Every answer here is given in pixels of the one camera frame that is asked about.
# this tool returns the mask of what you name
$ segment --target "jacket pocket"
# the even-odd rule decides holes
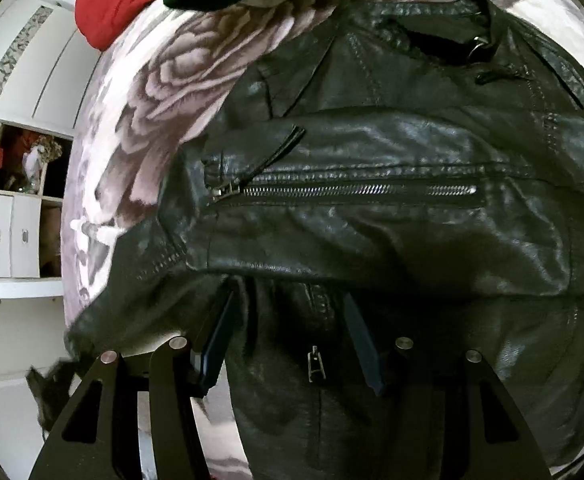
[[[487,115],[327,110],[210,139],[188,265],[420,296],[564,293],[565,198],[551,165],[533,173],[547,149],[519,150],[534,135]]]

